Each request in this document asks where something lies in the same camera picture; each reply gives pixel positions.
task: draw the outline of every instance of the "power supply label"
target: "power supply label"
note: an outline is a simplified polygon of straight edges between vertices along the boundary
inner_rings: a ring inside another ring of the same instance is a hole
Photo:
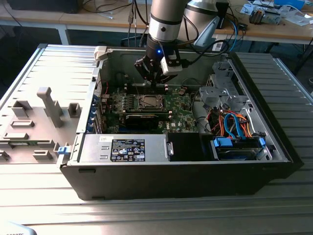
[[[112,140],[112,162],[146,161],[145,140]]]

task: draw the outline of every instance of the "white table leg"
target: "white table leg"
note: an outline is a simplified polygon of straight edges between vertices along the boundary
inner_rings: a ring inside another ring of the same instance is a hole
[[[60,39],[63,45],[70,45],[70,38],[69,33],[64,24],[60,24],[57,27],[57,30],[59,31]]]

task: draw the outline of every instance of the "green circuit board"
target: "green circuit board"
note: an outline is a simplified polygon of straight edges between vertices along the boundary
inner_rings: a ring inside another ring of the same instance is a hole
[[[157,95],[126,94],[117,89],[110,94],[110,99],[112,110],[104,113],[106,133],[198,132],[190,110],[190,96],[182,94],[181,88],[169,88],[166,94]],[[157,116],[161,120],[155,129],[132,130],[123,122],[127,115]]]

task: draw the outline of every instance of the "black box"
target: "black box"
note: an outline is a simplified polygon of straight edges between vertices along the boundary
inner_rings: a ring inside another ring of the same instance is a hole
[[[61,11],[75,14],[84,0],[7,0],[13,10]]]
[[[229,6],[229,3],[227,0],[217,0],[216,1],[216,8],[218,10],[217,15],[218,15],[218,17],[220,17],[220,21],[216,27],[218,29],[223,28],[223,23],[224,23],[224,20],[226,17],[226,12],[227,12],[228,6]]]

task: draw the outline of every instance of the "motherboard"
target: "motherboard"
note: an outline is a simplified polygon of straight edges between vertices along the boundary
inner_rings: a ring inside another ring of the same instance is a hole
[[[154,93],[137,87],[117,88],[103,99],[104,133],[198,132],[185,89],[166,88]]]

